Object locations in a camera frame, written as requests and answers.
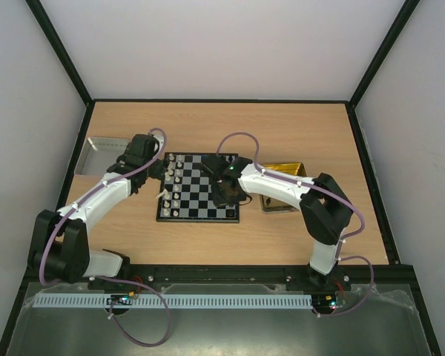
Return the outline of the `black silver chess board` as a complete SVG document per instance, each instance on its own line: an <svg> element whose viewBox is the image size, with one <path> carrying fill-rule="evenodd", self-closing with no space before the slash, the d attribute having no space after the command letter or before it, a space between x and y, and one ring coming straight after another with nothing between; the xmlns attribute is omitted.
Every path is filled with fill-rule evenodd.
<svg viewBox="0 0 445 356"><path fill-rule="evenodd" d="M238 205L217 207L212 201L211 183L201 173L202 158L207 153L167 152L170 173L161 181L160 192L165 188L171 192L170 200L158 199L156 221L160 223L238 223L240 208ZM179 207L173 207L173 201L179 201ZM172 211L179 211L178 217Z"/></svg>

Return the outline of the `gold tin box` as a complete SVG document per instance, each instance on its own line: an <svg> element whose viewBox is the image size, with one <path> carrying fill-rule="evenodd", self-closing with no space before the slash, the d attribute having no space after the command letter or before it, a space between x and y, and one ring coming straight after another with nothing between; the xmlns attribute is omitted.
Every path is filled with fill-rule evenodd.
<svg viewBox="0 0 445 356"><path fill-rule="evenodd" d="M266 169L272 170L279 176L306 177L305 165L302 162L278 162L263 165ZM297 209L286 202L286 192L283 189L290 190L288 183L276 179L277 193L260 194L260 206L264 214L281 214L295 212Z"/></svg>

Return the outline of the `silver tin lid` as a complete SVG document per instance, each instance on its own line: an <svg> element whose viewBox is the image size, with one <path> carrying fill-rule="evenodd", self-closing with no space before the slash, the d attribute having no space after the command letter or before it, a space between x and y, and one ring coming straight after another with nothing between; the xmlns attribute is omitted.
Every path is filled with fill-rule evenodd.
<svg viewBox="0 0 445 356"><path fill-rule="evenodd" d="M101 177L125 152L128 139L88 137L82 147L74 173Z"/></svg>

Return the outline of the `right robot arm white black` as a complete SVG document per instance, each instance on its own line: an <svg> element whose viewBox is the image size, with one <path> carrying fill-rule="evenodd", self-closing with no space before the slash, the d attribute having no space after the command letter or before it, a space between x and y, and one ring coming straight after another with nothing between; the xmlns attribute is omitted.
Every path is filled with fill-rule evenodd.
<svg viewBox="0 0 445 356"><path fill-rule="evenodd" d="M319 291L334 282L342 233L354 207L333 177L297 177L268 169L238 156L228 162L220 155L204 156L200 170L209 179L215 206L233 206L250 194L279 200L301 212L306 230L314 239L307 282Z"/></svg>

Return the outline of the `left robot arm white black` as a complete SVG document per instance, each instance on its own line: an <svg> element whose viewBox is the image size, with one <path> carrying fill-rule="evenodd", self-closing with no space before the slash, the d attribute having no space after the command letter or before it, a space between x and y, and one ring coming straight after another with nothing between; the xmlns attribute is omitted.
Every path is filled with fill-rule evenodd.
<svg viewBox="0 0 445 356"><path fill-rule="evenodd" d="M75 283L86 277L116 277L124 255L93 251L88 235L118 203L137 194L147 179L162 180L168 163L160 159L167 135L161 128L137 134L100 181L57 211L43 210L34 222L27 266L43 286Z"/></svg>

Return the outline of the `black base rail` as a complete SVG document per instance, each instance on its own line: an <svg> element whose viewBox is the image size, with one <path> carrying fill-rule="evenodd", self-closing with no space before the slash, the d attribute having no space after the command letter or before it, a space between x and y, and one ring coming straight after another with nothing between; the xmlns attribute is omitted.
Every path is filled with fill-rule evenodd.
<svg viewBox="0 0 445 356"><path fill-rule="evenodd" d="M408 285L411 290L420 289L412 266L374 265L374 281L378 290L381 285ZM118 278L131 280L139 277L145 285L154 289L173 284L249 284L275 286L281 285L286 291L308 293L327 293L351 290L356 285L368 285L369 267L366 265L341 265L335 267L329 277L310 277L309 267L301 266L184 266L130 264ZM102 280L80 283L90 284L91 290L130 291L131 286L110 283Z"/></svg>

